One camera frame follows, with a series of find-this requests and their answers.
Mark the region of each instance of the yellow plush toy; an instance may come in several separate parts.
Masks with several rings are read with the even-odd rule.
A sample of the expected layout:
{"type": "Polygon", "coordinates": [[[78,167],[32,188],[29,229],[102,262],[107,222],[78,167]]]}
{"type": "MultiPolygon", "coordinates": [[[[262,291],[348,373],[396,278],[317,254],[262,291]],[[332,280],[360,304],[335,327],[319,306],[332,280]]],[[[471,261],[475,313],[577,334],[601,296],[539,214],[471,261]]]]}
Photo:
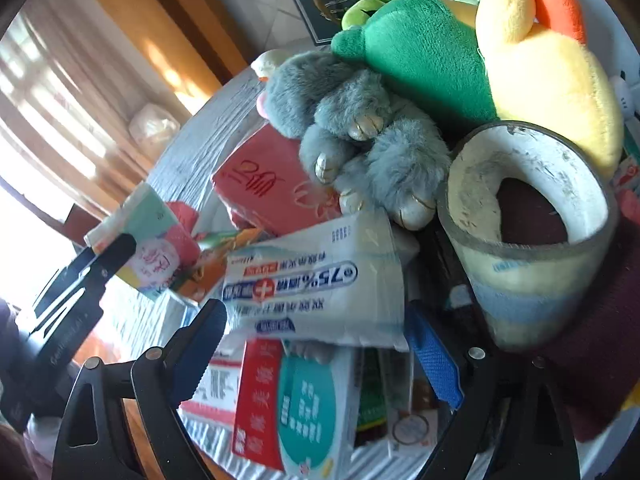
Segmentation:
{"type": "Polygon", "coordinates": [[[476,36],[498,116],[572,140],[604,178],[612,177],[622,150],[622,112],[584,46],[577,1],[480,0],[476,36]]]}

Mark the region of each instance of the plush claw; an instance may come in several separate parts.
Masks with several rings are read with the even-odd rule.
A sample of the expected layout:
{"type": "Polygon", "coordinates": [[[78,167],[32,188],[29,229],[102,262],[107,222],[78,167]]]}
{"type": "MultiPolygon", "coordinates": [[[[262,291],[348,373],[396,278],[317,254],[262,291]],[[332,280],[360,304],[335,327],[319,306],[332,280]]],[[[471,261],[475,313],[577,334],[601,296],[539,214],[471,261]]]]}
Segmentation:
{"type": "Polygon", "coordinates": [[[326,153],[320,153],[316,160],[316,177],[323,184],[331,184],[338,175],[338,169],[327,163],[326,153]]]}
{"type": "Polygon", "coordinates": [[[436,205],[432,200],[422,200],[411,193],[392,216],[400,227],[419,231],[433,219],[435,213],[436,205]]]}
{"type": "Polygon", "coordinates": [[[370,140],[382,131],[384,121],[376,115],[365,115],[357,118],[349,128],[349,136],[353,140],[370,140]]]}
{"type": "Polygon", "coordinates": [[[343,215],[352,215],[360,211],[364,206],[364,200],[353,189],[347,189],[340,193],[340,211],[343,215]]]}

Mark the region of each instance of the gray plush toy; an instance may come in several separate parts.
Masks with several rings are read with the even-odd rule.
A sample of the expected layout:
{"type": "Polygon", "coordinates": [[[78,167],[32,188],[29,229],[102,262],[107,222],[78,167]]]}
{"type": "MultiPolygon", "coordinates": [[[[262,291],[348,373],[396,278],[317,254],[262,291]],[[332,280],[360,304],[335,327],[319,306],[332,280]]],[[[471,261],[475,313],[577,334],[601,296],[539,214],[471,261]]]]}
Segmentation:
{"type": "Polygon", "coordinates": [[[334,186],[345,214],[380,204],[402,227],[427,225],[450,164],[431,118],[388,92],[380,74],[330,52],[284,59],[269,51],[252,64],[268,76],[258,110],[281,134],[302,141],[305,171],[334,186]]]}

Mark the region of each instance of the plastic bag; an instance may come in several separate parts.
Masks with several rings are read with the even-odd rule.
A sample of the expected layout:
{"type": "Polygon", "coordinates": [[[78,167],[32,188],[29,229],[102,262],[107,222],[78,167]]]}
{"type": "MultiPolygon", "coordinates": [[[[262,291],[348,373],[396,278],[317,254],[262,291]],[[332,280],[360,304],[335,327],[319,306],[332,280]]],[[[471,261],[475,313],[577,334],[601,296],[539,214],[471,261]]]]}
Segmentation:
{"type": "Polygon", "coordinates": [[[408,350],[402,269],[382,210],[229,254],[223,301],[220,351],[258,336],[408,350]]]}

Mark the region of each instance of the orange plush ear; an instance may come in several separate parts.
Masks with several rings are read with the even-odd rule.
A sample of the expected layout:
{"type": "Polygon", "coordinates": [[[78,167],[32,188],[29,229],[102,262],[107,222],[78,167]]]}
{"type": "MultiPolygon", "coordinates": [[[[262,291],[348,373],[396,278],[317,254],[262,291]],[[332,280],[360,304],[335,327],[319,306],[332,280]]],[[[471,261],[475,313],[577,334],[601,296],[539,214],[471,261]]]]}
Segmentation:
{"type": "Polygon", "coordinates": [[[564,34],[582,44],[587,36],[578,0],[535,0],[536,18],[540,25],[564,34]]]}

